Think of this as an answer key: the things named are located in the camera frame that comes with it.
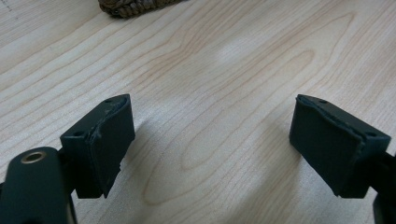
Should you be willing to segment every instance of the brown object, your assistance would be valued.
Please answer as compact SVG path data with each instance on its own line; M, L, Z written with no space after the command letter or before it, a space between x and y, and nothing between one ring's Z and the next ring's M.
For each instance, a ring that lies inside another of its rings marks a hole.
M182 0L99 0L100 8L112 15L128 18L155 8L167 7Z

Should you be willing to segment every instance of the light wood tabletop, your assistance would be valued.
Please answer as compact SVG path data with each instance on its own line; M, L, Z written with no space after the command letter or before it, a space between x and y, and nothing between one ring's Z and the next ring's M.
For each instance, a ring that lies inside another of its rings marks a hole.
M1 0L0 174L130 93L136 139L79 223L374 223L290 145L299 93L396 136L394 0L189 0L123 20L95 0ZM396 145L391 142L389 153Z

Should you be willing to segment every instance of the screw hole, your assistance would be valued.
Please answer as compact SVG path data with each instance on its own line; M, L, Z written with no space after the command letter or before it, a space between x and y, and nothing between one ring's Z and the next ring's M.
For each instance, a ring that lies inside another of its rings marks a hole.
M32 152L24 156L21 162L24 164L34 163L43 160L44 157L46 157L46 153L43 151Z
M73 133L73 135L75 137L82 136L82 135L84 135L84 132L83 131L75 132L75 133Z
M366 133L366 134L369 135L369 136L371 136L371 137L376 137L376 133L368 132L368 133Z

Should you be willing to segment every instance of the wood grain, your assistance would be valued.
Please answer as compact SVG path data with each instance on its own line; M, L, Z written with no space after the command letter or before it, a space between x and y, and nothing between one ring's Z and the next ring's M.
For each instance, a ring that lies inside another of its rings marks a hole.
M94 0L0 3L0 174L130 93L136 139L79 223L374 223L290 146L298 93L396 136L396 2L190 0L116 20ZM395 144L389 152L394 154Z

